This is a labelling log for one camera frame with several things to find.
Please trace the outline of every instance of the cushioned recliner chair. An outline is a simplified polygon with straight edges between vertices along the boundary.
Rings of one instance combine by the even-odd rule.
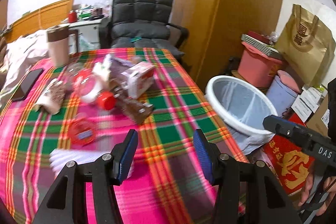
[[[168,23],[173,0],[113,0],[112,17],[100,24],[100,47],[153,47],[169,50],[176,59],[184,53],[178,48],[187,39],[186,28]],[[170,29],[180,30],[175,47],[168,41]],[[132,42],[132,38],[141,39]]]

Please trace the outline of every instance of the blue container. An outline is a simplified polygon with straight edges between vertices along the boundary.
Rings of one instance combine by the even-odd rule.
[[[281,117],[282,113],[293,104],[297,93],[284,85],[280,77],[276,75],[266,93],[266,97],[272,102],[278,115]]]

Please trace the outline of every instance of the white cabinet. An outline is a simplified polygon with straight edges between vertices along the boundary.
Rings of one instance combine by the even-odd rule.
[[[75,23],[71,23],[69,28],[74,30],[78,30],[78,35],[82,35],[86,41],[93,44],[94,49],[100,49],[99,44],[99,24],[101,23],[101,19],[91,20],[91,21],[79,21]],[[69,37],[69,52],[76,52],[76,40],[74,35],[70,35]]]

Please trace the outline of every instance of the colorful tablecloth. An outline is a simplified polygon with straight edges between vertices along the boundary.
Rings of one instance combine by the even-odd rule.
[[[67,95],[60,112],[48,115],[32,110],[51,79],[62,79],[64,68],[49,59],[33,68],[44,68],[26,100],[9,101],[0,116],[0,197],[18,223],[31,223],[54,180],[49,154],[69,149],[68,127],[77,113],[87,113],[98,129],[89,149],[110,150],[128,130],[139,134],[134,172],[115,188],[119,209],[127,223],[206,223],[216,199],[216,188],[205,179],[193,147],[193,132],[201,128],[221,152],[246,161],[237,144],[202,92],[166,50],[118,48],[72,55],[73,62],[92,68],[107,53],[128,59],[133,55],[155,65],[155,83],[140,100],[155,110],[138,126],[118,110],[109,113]],[[95,223],[92,185],[87,184],[89,222]]]

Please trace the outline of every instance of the silver bolt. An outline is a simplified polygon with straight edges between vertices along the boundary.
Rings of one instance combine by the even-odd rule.
[[[265,163],[262,160],[257,160],[256,165],[262,168],[265,166]]]
[[[102,159],[103,160],[110,160],[112,158],[111,154],[104,154]]]
[[[228,160],[228,159],[230,158],[230,156],[229,156],[228,154],[221,153],[221,154],[219,155],[219,158],[220,158],[221,160]]]
[[[67,162],[67,167],[73,167],[75,165],[75,162],[73,160],[70,160]]]

